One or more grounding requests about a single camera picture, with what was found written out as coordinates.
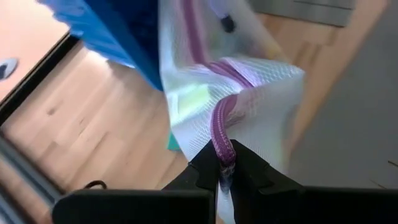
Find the zipper bag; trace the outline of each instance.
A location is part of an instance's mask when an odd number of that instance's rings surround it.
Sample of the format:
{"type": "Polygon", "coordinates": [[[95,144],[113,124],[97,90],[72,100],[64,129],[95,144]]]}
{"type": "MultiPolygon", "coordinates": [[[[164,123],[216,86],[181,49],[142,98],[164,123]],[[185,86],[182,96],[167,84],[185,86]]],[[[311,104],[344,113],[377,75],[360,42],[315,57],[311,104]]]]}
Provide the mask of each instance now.
{"type": "Polygon", "coordinates": [[[221,162],[218,214],[234,223],[230,139],[287,174],[282,143],[304,72],[287,62],[243,0],[159,4],[160,76],[172,133],[189,161],[212,140],[221,162]]]}

